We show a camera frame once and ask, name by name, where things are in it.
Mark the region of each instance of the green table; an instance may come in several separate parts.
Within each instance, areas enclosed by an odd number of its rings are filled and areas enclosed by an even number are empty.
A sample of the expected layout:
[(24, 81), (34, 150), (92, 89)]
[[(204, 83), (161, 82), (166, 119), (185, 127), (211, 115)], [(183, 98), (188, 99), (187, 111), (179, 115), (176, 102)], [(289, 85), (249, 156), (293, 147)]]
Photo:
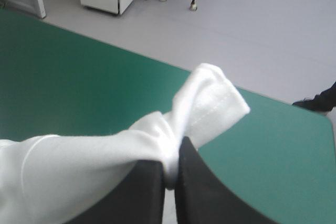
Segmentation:
[[(189, 72), (0, 11), (0, 138), (106, 135), (171, 108)], [(251, 113), (199, 152), (233, 192), (279, 223), (336, 223), (325, 117), (240, 90)]]

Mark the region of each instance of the stitched seam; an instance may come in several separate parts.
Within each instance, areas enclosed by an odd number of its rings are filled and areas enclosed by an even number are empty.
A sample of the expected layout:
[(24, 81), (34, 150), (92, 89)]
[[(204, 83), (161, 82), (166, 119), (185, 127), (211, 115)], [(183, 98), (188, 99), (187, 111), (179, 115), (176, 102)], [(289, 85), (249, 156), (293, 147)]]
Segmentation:
[(200, 118), (198, 118), (197, 120), (195, 120), (195, 121), (191, 124), (191, 126), (194, 126), (194, 125), (197, 124), (200, 120), (202, 120), (203, 118), (205, 118), (205, 117), (208, 116), (209, 114), (213, 113), (213, 112), (219, 107), (219, 105), (220, 105), (222, 102), (224, 102), (224, 100), (226, 100), (226, 99), (227, 99), (227, 97), (224, 97), (224, 98), (220, 99), (220, 100), (216, 103), (216, 105), (213, 106), (213, 107), (211, 108), (211, 110), (209, 110), (206, 114), (202, 115)]

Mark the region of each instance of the person's foot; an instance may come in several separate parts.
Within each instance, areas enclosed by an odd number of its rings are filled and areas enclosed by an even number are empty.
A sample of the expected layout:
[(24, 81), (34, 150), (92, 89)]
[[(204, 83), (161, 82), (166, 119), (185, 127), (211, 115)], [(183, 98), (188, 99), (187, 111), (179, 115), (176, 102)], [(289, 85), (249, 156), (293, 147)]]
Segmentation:
[(304, 108), (306, 110), (315, 111), (323, 114), (327, 114), (330, 110), (324, 109), (315, 99), (304, 99), (302, 101), (297, 101), (292, 105)]

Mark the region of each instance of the white cloth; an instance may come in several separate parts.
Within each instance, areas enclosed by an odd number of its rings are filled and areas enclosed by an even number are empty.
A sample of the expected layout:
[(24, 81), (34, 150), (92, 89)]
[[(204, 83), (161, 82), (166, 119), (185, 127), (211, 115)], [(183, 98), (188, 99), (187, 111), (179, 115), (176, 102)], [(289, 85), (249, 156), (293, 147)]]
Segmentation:
[(0, 140), (0, 223), (64, 223), (113, 190), (140, 159), (161, 161), (172, 187), (184, 135), (200, 147), (248, 112), (220, 68), (201, 64), (171, 112), (153, 112), (116, 135)]

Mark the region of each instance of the floor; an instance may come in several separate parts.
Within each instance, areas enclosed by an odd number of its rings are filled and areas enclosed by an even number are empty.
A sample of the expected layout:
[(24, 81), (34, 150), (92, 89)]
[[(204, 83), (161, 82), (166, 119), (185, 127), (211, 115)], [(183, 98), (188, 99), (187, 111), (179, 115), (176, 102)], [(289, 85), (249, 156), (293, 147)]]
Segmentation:
[[(44, 21), (184, 69), (218, 65), (235, 85), (287, 103), (336, 81), (336, 0), (197, 0), (196, 12), (190, 2), (135, 0), (115, 17), (44, 0)], [(328, 117), (336, 125), (336, 110)]]

